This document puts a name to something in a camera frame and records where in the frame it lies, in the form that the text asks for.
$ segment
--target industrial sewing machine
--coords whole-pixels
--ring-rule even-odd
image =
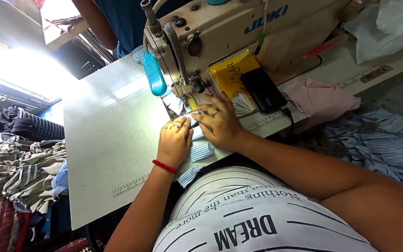
[[[277,84],[318,66],[321,59],[306,53],[325,41],[339,19],[351,20],[368,3],[193,0],[160,20],[150,0],[143,0],[141,6],[148,18],[145,38],[173,92],[187,100],[188,95],[204,92],[201,76],[209,66],[244,49],[255,54]]]

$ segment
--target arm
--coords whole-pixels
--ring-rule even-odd
[[[97,5],[92,0],[73,0],[73,2],[99,43],[107,49],[114,50],[118,39]]]
[[[178,125],[171,129],[165,127]],[[178,168],[186,158],[193,130],[190,119],[169,121],[161,129],[157,160]],[[105,252],[152,251],[160,234],[169,188],[174,174],[155,165],[140,192],[111,235]]]
[[[382,252],[403,251],[403,186],[351,163],[301,148],[272,142],[243,129],[225,94],[208,96],[214,105],[193,114],[206,138],[219,147],[254,160],[321,204]]]

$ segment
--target black power bank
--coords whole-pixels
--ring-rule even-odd
[[[243,73],[240,80],[261,112],[275,112],[287,105],[287,100],[262,67]]]

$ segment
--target juki logo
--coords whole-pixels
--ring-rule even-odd
[[[288,10],[288,4],[286,4],[286,6],[284,6],[284,7],[281,7],[279,9],[273,11],[272,13],[268,13],[267,18],[266,18],[267,23],[277,19],[280,16],[285,15],[287,13],[287,10]],[[256,28],[263,26],[264,25],[263,19],[264,19],[264,17],[260,17],[256,20],[254,20],[251,28],[250,27],[245,28],[244,34],[247,34],[251,31],[254,31]]]

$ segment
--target hand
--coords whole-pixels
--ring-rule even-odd
[[[233,152],[240,152],[244,138],[251,133],[246,131],[240,124],[231,100],[223,91],[220,98],[208,94],[206,98],[214,105],[199,105],[198,110],[206,111],[210,115],[217,108],[220,110],[214,117],[197,113],[191,114],[192,117],[200,122],[203,134],[211,143]]]
[[[191,146],[194,130],[189,130],[190,125],[191,119],[186,117],[177,118],[164,124],[160,133],[156,160],[174,169],[178,169],[183,160],[188,156],[189,147]]]

